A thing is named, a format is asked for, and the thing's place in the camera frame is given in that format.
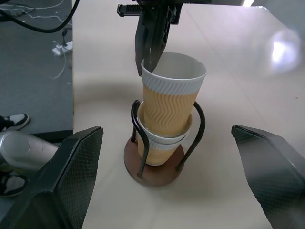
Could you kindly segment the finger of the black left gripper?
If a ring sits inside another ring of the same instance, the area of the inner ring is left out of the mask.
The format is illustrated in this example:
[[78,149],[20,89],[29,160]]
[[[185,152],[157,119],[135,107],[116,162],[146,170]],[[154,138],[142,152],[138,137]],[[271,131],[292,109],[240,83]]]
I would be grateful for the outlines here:
[[153,31],[154,15],[151,10],[140,12],[135,34],[135,61],[138,75],[142,76],[142,61],[148,67],[150,63],[151,32]]
[[160,6],[154,9],[154,21],[152,24],[152,37],[150,41],[148,70],[153,71],[167,44],[172,10],[169,6]]

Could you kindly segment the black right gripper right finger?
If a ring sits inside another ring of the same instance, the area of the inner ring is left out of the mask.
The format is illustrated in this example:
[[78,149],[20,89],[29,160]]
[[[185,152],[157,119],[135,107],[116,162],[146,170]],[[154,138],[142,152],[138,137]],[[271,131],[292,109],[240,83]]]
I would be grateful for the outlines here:
[[305,227],[305,159],[281,136],[234,125],[248,185],[274,229]]

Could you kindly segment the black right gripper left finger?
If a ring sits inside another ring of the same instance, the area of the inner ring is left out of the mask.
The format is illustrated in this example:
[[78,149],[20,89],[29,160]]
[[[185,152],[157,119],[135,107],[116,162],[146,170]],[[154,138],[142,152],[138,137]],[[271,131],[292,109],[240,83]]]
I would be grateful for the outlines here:
[[80,229],[95,186],[103,128],[66,138],[0,222],[2,229]]

